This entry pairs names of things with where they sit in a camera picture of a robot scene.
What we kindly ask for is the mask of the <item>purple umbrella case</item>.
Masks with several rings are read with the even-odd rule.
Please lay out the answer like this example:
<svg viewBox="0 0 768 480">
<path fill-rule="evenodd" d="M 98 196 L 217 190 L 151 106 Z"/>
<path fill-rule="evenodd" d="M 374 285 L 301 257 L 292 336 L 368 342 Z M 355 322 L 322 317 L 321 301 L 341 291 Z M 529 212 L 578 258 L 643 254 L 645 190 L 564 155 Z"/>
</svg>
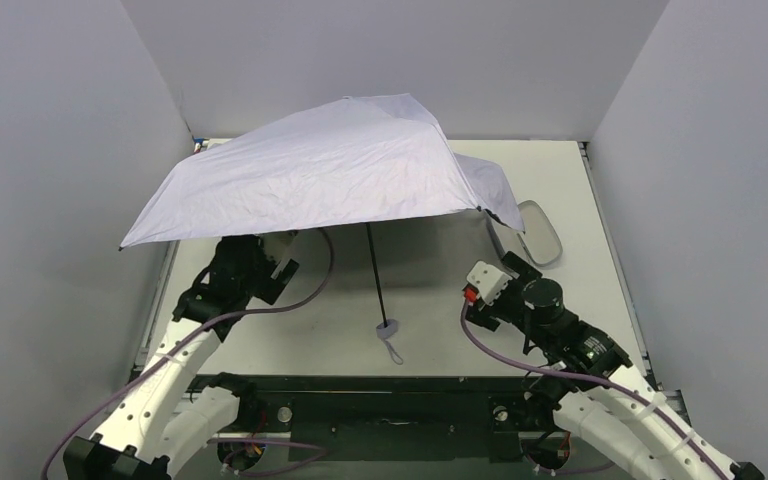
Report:
<svg viewBox="0 0 768 480">
<path fill-rule="evenodd" d="M 534 200 L 518 204 L 525 230 L 519 231 L 503 225 L 489 212 L 485 213 L 485 225 L 491 244 L 499 259 L 514 252 L 530 265 L 547 268 L 560 261 L 563 245 L 549 217 Z"/>
</svg>

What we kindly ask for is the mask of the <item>purple umbrella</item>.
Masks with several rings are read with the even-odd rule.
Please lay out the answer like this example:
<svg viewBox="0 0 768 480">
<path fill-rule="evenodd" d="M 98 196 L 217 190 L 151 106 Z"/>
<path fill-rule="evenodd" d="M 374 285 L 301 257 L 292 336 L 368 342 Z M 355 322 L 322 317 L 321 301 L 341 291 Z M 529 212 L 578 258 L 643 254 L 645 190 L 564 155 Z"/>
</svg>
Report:
<svg viewBox="0 0 768 480">
<path fill-rule="evenodd" d="M 347 97 L 178 163 L 124 245 L 486 213 L 522 230 L 496 164 L 454 153 L 408 94 Z"/>
</svg>

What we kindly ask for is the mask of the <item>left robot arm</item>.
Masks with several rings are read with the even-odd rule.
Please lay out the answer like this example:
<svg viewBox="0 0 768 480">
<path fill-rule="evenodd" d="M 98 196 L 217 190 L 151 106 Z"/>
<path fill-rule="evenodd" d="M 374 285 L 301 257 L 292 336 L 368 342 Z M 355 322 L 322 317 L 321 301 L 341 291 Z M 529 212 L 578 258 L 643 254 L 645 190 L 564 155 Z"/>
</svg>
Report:
<svg viewBox="0 0 768 480">
<path fill-rule="evenodd" d="M 298 269 L 288 256 L 294 232 L 227 236 L 179 297 L 143 373 L 112 401 L 113 411 L 63 452 L 70 479 L 171 479 L 220 429 L 232 423 L 241 388 L 210 387 L 176 410 L 201 367 L 252 299 L 275 303 Z"/>
</svg>

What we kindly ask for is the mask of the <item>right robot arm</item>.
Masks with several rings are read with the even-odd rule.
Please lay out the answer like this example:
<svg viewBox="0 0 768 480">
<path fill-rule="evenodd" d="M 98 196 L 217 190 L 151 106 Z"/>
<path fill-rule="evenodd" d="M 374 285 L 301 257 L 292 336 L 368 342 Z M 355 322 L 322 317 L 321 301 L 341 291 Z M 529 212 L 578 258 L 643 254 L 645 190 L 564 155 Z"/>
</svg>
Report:
<svg viewBox="0 0 768 480">
<path fill-rule="evenodd" d="M 605 331 L 564 304 L 561 285 L 512 252 L 501 266 L 477 261 L 466 275 L 460 324 L 488 356 L 537 374 L 525 401 L 552 425 L 588 443 L 635 479 L 761 479 L 704 439 L 651 385 L 630 355 Z M 524 336 L 537 367 L 508 358 L 471 331 L 507 323 Z"/>
</svg>

